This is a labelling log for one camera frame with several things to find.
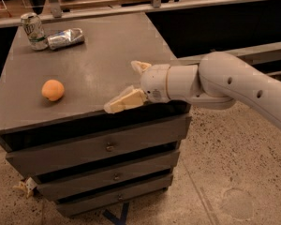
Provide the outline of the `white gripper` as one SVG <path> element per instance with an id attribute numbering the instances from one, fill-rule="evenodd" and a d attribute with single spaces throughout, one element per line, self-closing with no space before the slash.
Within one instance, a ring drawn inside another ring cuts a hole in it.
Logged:
<path id="1" fill-rule="evenodd" d="M 106 113 L 119 113 L 142 106 L 147 100 L 153 103 L 170 101 L 167 93 L 167 77 L 170 65 L 151 65 L 141 61 L 132 61 L 134 71 L 141 75 L 140 88 L 128 86 L 119 96 L 104 105 Z"/>

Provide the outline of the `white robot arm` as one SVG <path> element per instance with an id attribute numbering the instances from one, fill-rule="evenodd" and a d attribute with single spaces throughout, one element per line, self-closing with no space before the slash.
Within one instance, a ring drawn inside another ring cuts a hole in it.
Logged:
<path id="1" fill-rule="evenodd" d="M 240 101 L 281 129 L 281 82 L 226 52 L 211 52 L 191 66 L 133 61 L 140 87 L 129 86 L 104 105 L 106 113 L 138 108 L 147 102 L 184 101 L 224 110 Z"/>

